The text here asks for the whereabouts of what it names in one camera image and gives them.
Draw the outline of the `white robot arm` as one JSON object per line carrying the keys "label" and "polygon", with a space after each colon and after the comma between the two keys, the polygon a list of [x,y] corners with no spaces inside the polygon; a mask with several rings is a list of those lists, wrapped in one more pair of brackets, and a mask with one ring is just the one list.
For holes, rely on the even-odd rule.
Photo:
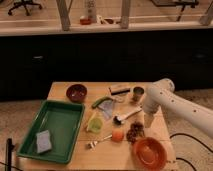
{"label": "white robot arm", "polygon": [[150,83],[145,89],[142,110],[153,116],[159,106],[166,107],[213,138],[213,110],[174,94],[175,85],[165,78]]}

